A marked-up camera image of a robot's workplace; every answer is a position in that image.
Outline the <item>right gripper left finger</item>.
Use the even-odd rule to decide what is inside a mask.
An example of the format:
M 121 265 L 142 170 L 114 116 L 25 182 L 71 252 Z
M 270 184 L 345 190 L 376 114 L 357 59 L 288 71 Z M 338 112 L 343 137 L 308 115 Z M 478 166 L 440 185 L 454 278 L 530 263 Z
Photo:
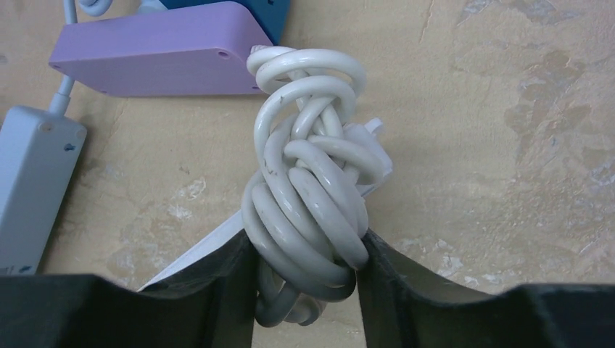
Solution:
M 257 253 L 245 233 L 142 291 L 93 274 L 1 279 L 3 347 L 249 347 Z

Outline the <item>white power strip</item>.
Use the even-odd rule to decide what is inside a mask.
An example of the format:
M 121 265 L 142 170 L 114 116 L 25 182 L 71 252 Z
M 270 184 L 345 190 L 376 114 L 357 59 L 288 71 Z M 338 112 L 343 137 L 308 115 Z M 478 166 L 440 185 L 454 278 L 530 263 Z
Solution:
M 194 246 L 184 252 L 179 258 L 170 263 L 166 268 L 146 282 L 139 289 L 139 291 L 143 291 L 146 287 L 180 272 L 203 257 L 206 257 L 214 251 L 220 249 L 228 241 L 235 237 L 235 235 L 242 229 L 243 222 L 241 212 L 237 211 L 212 232 L 207 234 L 203 239 L 197 242 Z

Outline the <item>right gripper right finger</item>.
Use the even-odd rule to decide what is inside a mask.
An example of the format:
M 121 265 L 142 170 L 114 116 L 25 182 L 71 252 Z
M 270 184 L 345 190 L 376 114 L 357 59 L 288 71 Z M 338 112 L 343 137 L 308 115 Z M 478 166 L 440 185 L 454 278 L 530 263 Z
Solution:
M 358 273 L 368 347 L 612 347 L 614 287 L 526 283 L 487 294 L 440 276 L 373 231 Z

